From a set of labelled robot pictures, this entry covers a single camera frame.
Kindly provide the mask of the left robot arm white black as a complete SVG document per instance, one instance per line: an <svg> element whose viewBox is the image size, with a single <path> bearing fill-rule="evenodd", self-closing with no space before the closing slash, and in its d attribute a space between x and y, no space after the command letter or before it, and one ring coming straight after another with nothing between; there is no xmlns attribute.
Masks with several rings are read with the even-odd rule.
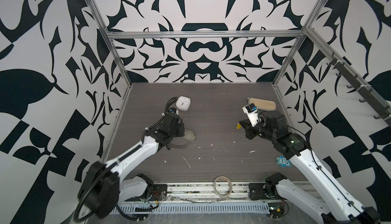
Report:
<svg viewBox="0 0 391 224"><path fill-rule="evenodd" d="M169 149L174 138L185 135L184 123L172 107L177 101L178 97L168 100L162 117L145 128L141 140L133 147L112 160L97 161L90 166L77 195L78 205L73 215L76 223L93 215L104 218L128 199L150 197L154 183L150 178L143 174L125 178L162 148Z"/></svg>

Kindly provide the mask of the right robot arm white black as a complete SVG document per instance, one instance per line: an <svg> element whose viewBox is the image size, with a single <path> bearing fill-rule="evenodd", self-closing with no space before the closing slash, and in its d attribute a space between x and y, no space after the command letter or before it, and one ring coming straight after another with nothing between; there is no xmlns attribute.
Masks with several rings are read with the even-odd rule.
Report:
<svg viewBox="0 0 391 224"><path fill-rule="evenodd" d="M256 136L273 147L301 171L322 199L317 199L276 173L266 178L269 196L287 199L319 224L378 224L380 214L354 198L324 167L309 141L290 131L285 116L278 111L259 111L254 105L243 107L247 119L239 121L247 139Z"/></svg>

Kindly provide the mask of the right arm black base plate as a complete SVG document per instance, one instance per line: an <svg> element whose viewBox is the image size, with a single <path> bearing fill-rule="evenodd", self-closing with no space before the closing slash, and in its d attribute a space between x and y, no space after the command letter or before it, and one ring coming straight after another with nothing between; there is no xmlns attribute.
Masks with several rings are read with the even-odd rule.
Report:
<svg viewBox="0 0 391 224"><path fill-rule="evenodd" d="M248 197L253 201L275 198L269 183L250 183L248 188Z"/></svg>

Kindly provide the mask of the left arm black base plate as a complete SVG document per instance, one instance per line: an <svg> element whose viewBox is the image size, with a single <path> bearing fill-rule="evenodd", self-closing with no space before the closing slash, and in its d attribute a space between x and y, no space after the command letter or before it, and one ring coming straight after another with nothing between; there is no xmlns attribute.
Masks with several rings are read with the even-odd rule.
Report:
<svg viewBox="0 0 391 224"><path fill-rule="evenodd" d="M167 198L167 193L167 184L153 184L147 186L145 198L149 201L162 201Z"/></svg>

